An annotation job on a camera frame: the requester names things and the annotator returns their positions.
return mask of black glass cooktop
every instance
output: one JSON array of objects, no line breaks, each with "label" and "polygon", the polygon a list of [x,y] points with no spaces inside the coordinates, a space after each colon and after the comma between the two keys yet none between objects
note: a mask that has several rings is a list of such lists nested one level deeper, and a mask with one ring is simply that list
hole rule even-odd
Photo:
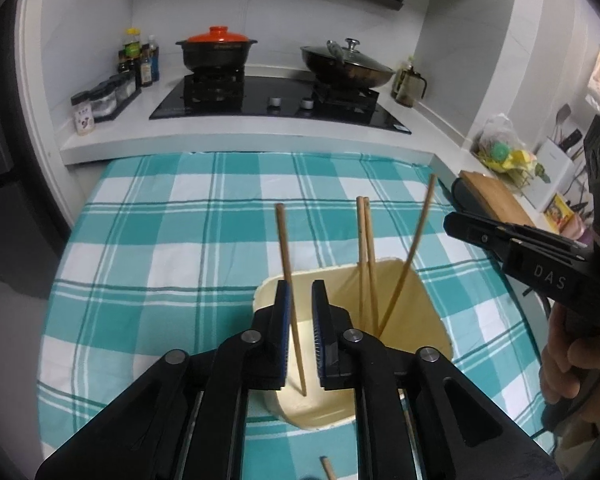
[{"label": "black glass cooktop", "polygon": [[208,115],[279,116],[360,124],[411,134],[381,107],[373,90],[334,91],[320,83],[234,74],[229,80],[180,81],[150,119]]}]

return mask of wooden cutting board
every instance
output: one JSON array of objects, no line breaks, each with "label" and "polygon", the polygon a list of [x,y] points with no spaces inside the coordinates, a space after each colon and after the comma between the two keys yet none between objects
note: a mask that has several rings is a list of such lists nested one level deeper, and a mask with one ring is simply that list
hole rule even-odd
[{"label": "wooden cutting board", "polygon": [[460,178],[494,220],[535,226],[507,186],[497,178],[473,171],[461,171]]}]

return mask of floor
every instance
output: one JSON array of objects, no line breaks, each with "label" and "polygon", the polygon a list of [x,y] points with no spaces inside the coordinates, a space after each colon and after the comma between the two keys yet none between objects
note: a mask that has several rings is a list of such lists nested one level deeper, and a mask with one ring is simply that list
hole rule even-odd
[{"label": "floor", "polygon": [[36,375],[46,301],[0,283],[0,447],[33,479],[42,462]]}]

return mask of teal and white tablecloth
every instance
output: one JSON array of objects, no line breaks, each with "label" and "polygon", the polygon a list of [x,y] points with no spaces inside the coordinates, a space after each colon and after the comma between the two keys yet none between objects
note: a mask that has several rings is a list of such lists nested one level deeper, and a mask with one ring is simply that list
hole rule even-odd
[{"label": "teal and white tablecloth", "polygon": [[[294,270],[356,262],[356,203],[372,203],[376,256],[406,257],[430,168],[359,154],[184,153],[113,161],[84,207],[51,294],[38,381],[45,456],[173,348],[215,348],[250,325],[282,273],[274,204]],[[414,262],[454,363],[527,433],[540,429],[538,352],[498,266],[447,237],[436,190]],[[299,430],[252,395],[243,478],[357,471],[354,427]]]}]

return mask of stove label sticker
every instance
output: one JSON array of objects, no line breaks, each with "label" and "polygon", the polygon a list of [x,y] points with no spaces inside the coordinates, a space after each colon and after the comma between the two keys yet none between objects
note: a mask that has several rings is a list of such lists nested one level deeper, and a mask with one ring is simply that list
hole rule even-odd
[{"label": "stove label sticker", "polygon": [[394,128],[396,130],[400,130],[401,132],[405,132],[406,134],[411,135],[411,130],[408,129],[406,126],[402,126],[401,124],[394,124]]}]

